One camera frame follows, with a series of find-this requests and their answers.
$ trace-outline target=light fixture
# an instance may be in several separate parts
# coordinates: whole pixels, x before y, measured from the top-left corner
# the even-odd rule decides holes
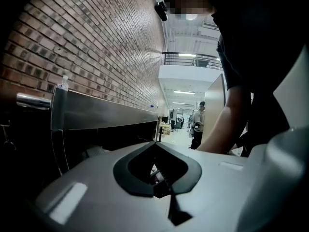
[[[186,53],[180,53],[179,54],[180,57],[196,57],[196,54],[186,54]]]
[[[189,20],[189,21],[192,21],[195,18],[197,18],[197,14],[187,14],[186,15],[186,19]]]
[[[195,95],[195,93],[192,93],[192,92],[183,92],[183,91],[174,91],[174,93],[181,93],[181,94]]]

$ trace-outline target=brick wall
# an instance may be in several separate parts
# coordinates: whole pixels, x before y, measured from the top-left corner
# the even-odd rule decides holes
[[[165,106],[155,0],[30,0],[3,51],[0,88],[51,98],[69,87],[124,105]]]

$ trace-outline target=metal handle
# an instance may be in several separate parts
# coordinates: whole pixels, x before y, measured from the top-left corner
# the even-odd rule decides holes
[[[52,101],[49,99],[23,93],[18,93],[16,97],[16,104],[18,106],[32,107],[41,110],[49,110],[51,102]]]

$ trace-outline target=plastic bottle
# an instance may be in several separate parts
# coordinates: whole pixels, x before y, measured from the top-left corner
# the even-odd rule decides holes
[[[58,84],[57,87],[64,89],[65,91],[69,90],[68,77],[66,75],[63,76],[62,82]]]

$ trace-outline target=white ceiling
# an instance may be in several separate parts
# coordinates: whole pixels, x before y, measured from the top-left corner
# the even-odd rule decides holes
[[[173,79],[173,78],[160,78],[160,85],[163,89],[169,107],[183,108],[183,109],[196,109],[196,103],[205,100],[205,91],[210,87],[212,82],[186,80],[186,79]],[[192,92],[191,94],[174,93],[174,91]]]
[[[194,20],[186,20],[168,14],[168,20],[162,22],[162,26],[167,52],[218,56],[216,48],[220,32],[210,15],[199,15]]]

